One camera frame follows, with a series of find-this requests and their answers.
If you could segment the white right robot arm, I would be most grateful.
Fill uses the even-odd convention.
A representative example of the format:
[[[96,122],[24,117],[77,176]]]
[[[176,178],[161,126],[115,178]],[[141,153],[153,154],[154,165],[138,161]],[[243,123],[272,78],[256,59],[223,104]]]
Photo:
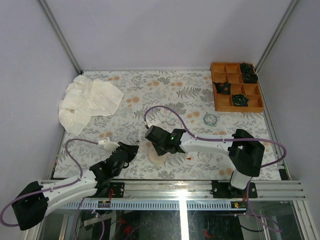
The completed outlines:
[[[185,129],[174,129],[171,133],[159,126],[150,126],[145,133],[157,156],[177,153],[221,154],[229,157],[235,169],[229,184],[218,194],[220,198],[246,197],[249,181],[260,175],[265,147],[243,129],[232,135],[221,135],[218,139],[196,136]]]

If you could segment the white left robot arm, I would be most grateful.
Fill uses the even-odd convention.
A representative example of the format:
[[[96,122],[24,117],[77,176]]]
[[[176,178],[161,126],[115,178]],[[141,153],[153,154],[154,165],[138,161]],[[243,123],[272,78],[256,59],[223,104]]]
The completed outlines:
[[[80,176],[50,184],[29,183],[11,204],[20,230],[39,224],[45,216],[75,200],[87,197],[105,197],[110,182],[120,175],[138,153],[138,145],[118,142],[111,155],[92,165]]]

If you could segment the beige round jewelry case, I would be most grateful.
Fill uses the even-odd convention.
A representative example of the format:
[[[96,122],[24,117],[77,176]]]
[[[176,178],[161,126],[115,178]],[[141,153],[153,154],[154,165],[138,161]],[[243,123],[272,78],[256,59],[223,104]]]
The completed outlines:
[[[147,157],[149,162],[158,167],[161,167],[162,165],[164,165],[168,155],[164,154],[164,155],[158,156],[155,147],[152,145],[150,141],[146,143],[146,146],[147,146]]]

